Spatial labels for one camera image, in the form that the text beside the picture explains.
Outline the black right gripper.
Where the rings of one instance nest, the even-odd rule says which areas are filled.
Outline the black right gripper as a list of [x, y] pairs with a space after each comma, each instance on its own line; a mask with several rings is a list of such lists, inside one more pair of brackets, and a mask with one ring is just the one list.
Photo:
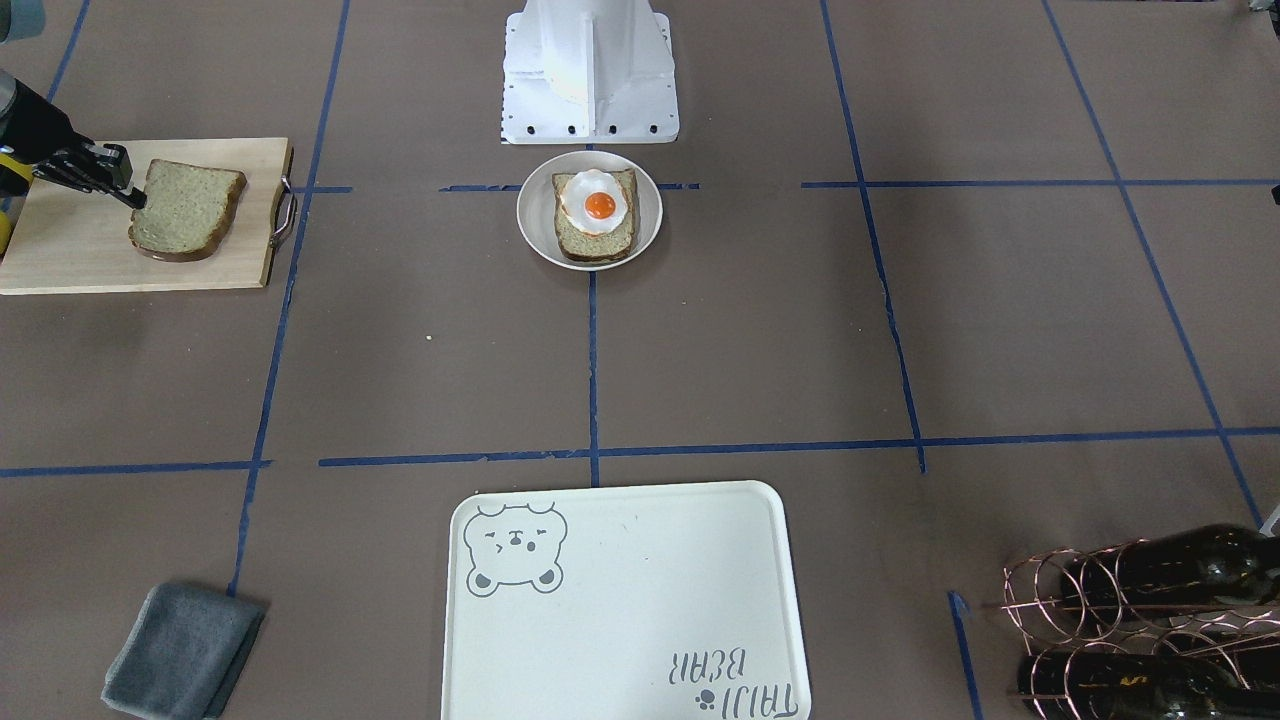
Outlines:
[[131, 209], [147, 201], [132, 184], [127, 149], [118, 143], [90, 145], [92, 170], [69, 170], [58, 155], [78, 152], [91, 140], [78, 133], [68, 115], [15, 78], [1, 79], [1, 145], [33, 174], [82, 193], [102, 193]]

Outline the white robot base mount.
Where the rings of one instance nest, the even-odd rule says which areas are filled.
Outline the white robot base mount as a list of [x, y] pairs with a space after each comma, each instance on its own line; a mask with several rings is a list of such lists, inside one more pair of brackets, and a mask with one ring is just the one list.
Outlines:
[[671, 23], [649, 1], [527, 1], [503, 38], [503, 143], [678, 138]]

